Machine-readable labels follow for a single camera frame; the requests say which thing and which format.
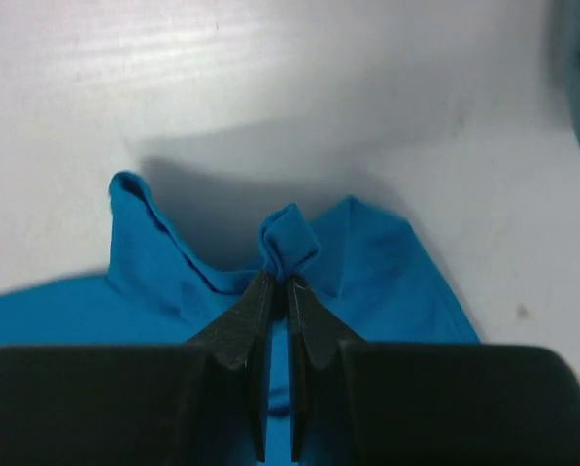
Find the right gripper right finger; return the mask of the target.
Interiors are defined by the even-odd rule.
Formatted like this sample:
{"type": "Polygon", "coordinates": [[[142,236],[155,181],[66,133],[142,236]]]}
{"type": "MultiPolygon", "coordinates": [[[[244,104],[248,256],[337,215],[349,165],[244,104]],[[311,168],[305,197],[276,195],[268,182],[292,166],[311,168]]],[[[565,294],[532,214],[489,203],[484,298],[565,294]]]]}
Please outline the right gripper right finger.
{"type": "Polygon", "coordinates": [[[301,465],[580,465],[580,384],[529,346],[370,343],[287,284],[301,465]]]}

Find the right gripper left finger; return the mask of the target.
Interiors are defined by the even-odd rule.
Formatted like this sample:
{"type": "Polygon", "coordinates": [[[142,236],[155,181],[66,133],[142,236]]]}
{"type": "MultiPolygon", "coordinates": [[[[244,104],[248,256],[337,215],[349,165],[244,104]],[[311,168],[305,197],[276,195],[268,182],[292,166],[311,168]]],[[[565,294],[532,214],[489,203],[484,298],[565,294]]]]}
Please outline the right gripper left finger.
{"type": "Polygon", "coordinates": [[[0,347],[0,465],[255,465],[274,280],[179,345],[0,347]]]}

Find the bright blue t shirt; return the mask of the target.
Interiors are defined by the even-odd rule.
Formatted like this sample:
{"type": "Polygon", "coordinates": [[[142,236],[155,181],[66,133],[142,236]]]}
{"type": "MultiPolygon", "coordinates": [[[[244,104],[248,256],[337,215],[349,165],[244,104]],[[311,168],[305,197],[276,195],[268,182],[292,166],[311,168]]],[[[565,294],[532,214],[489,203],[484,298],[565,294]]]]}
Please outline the bright blue t shirt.
{"type": "Polygon", "coordinates": [[[266,273],[274,280],[274,301],[264,463],[297,463],[290,432],[291,279],[305,281],[325,308],[370,343],[479,341],[410,224],[355,198],[312,221],[297,206],[284,207],[261,224],[258,256],[224,271],[179,238],[141,178],[118,173],[109,192],[107,271],[1,295],[0,347],[179,345],[266,273]]]}

